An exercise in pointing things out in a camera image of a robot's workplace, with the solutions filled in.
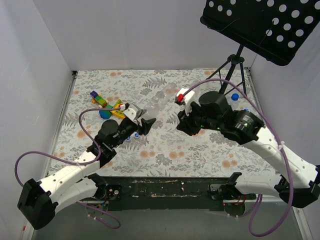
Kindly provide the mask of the clear bottle blue label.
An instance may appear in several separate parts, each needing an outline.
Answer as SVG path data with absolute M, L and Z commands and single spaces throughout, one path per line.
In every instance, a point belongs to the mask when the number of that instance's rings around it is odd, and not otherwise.
M 239 99 L 239 94 L 237 94 L 237 93 L 233 93 L 232 95 L 231 95 L 231 99 L 233 100 L 233 101 L 237 101 L 238 99 Z

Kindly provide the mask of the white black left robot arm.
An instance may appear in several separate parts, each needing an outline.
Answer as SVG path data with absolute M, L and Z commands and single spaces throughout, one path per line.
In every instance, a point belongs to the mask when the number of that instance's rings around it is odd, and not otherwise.
M 124 118 L 121 123 L 106 120 L 94 143 L 71 165 L 38 181 L 28 180 L 22 187 L 17 207 L 35 230 L 45 227 L 62 209 L 87 198 L 103 200 L 107 182 L 96 171 L 117 154 L 115 148 L 133 133 L 147 135 L 156 119 L 139 123 Z

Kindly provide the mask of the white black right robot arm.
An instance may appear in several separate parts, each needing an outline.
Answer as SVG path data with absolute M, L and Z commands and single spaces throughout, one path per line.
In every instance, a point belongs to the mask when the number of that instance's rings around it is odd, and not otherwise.
M 183 88 L 175 102 L 183 105 L 177 129 L 193 136 L 201 129 L 219 131 L 226 139 L 258 154 L 275 172 L 249 176 L 234 172 L 225 184 L 211 190 L 216 199 L 232 200 L 248 194 L 279 197 L 288 203 L 293 187 L 292 206 L 304 208 L 320 196 L 320 168 L 303 160 L 285 145 L 250 111 L 233 110 L 224 95 L 209 91 L 195 100 L 195 92 Z

